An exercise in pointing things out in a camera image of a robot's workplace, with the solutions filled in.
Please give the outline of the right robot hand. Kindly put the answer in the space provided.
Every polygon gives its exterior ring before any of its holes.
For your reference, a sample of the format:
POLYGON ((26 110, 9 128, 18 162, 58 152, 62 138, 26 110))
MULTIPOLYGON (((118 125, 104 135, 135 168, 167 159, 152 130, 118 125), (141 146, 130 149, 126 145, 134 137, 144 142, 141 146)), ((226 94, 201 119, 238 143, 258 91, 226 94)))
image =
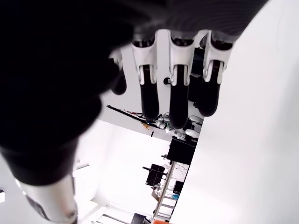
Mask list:
POLYGON ((126 90, 120 48, 130 44, 146 120, 159 114, 156 32, 170 33, 170 122, 188 119, 194 39, 204 38, 200 113, 214 114, 236 40, 264 0, 3 0, 0 3, 0 153, 30 206, 75 224, 78 139, 100 95, 126 90))

